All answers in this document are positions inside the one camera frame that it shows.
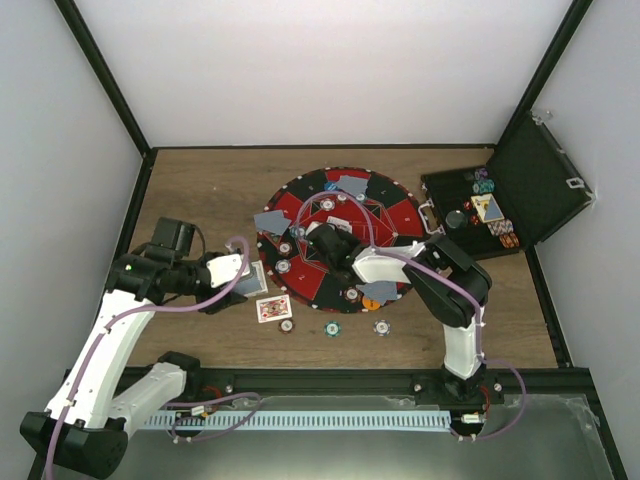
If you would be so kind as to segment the green blue fifty chip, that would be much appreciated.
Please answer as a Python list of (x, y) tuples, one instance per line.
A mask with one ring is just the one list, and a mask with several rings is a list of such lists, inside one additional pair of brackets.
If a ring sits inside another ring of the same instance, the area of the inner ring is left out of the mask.
[(305, 236), (305, 228), (301, 226), (292, 227), (290, 233), (294, 238), (303, 238)]

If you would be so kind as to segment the grey playing card deck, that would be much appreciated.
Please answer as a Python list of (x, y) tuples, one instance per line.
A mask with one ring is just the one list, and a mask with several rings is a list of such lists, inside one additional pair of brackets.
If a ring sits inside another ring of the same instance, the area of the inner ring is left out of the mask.
[(238, 281), (233, 291), (247, 298), (268, 292), (264, 267), (261, 261), (251, 263), (249, 274)]

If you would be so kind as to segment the green blue chip stack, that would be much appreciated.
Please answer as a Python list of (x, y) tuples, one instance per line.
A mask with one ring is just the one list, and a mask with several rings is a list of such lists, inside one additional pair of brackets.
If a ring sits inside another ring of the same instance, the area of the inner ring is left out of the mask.
[(328, 322), (324, 327), (324, 332), (329, 337), (336, 337), (341, 333), (341, 326), (338, 322)]

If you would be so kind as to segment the red black chip stack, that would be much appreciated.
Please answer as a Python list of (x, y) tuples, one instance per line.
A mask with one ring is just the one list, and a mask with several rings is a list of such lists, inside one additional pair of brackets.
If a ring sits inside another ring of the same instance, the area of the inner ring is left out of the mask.
[(295, 325), (291, 319), (283, 319), (279, 323), (279, 330), (282, 333), (290, 333), (294, 329)]

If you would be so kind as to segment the purple white chip stack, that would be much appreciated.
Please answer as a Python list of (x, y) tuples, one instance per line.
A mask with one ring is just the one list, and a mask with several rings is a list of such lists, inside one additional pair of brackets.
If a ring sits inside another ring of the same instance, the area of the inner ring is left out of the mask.
[(391, 331), (391, 326), (388, 322), (384, 320), (379, 320), (374, 323), (373, 331), (378, 336), (387, 336)]

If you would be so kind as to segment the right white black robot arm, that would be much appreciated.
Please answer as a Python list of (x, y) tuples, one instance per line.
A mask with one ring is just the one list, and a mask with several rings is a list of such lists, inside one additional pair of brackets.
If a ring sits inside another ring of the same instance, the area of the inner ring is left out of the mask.
[(318, 222), (303, 240), (345, 285), (410, 285), (443, 326), (445, 393), (465, 403), (479, 392), (486, 370), (483, 317), (492, 280), (471, 256), (442, 234), (406, 246), (381, 247)]

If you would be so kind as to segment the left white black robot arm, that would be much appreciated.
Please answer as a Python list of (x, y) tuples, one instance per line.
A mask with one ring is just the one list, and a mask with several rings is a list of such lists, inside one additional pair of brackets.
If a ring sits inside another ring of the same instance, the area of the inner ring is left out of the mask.
[(157, 313), (216, 313), (242, 301), (234, 288), (249, 272), (248, 241), (234, 236), (223, 252), (189, 257), (194, 224), (162, 217), (150, 241), (111, 265), (94, 326), (75, 364), (42, 412), (28, 412), (20, 434), (42, 460), (44, 479), (62, 467), (106, 479), (129, 440), (163, 407), (201, 413), (224, 397), (199, 398), (198, 359), (163, 354), (124, 392), (117, 387), (141, 334)]

